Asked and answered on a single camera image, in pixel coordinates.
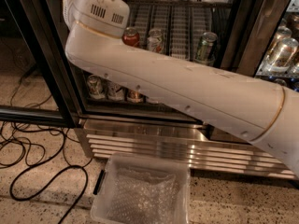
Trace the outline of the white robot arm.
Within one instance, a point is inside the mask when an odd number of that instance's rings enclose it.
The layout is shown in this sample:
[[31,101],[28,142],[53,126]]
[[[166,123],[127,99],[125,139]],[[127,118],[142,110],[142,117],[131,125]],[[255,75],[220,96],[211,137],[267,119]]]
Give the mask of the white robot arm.
[[64,0],[65,55],[76,67],[241,138],[299,175],[299,93],[127,46],[122,0]]

